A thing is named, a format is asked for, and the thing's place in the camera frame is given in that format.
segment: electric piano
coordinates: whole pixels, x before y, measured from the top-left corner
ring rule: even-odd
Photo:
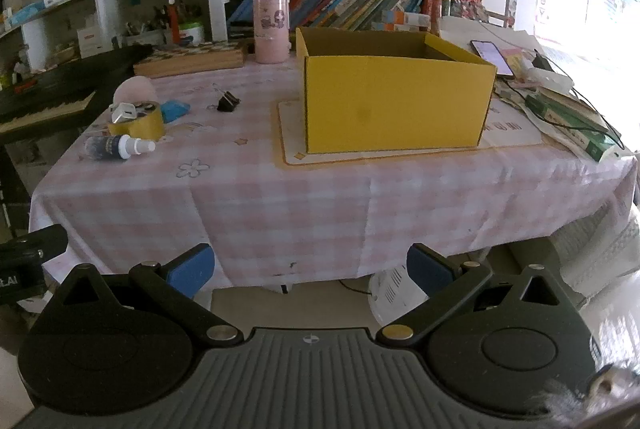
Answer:
[[[105,52],[41,73],[19,94],[0,92],[0,145],[91,124],[151,52],[139,44]]]

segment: pink tumbler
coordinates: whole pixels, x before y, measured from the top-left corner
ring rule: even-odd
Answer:
[[[254,0],[254,39],[261,64],[289,59],[289,0]]]

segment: phone screen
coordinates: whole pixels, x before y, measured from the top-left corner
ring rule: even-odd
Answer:
[[[482,59],[492,63],[496,68],[498,68],[498,76],[514,77],[507,61],[504,60],[504,57],[495,44],[484,41],[471,41],[471,45],[475,48],[476,52],[478,52],[478,55],[481,56]]]

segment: roll of tape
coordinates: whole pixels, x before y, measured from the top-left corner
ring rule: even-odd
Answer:
[[[109,133],[113,136],[128,134],[131,138],[142,138],[157,142],[164,136],[164,122],[158,102],[134,102],[138,117],[130,122],[110,123]]]

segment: yellow cardboard box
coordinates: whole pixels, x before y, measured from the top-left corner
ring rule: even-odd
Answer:
[[[298,28],[308,153],[477,146],[496,68],[421,32]]]

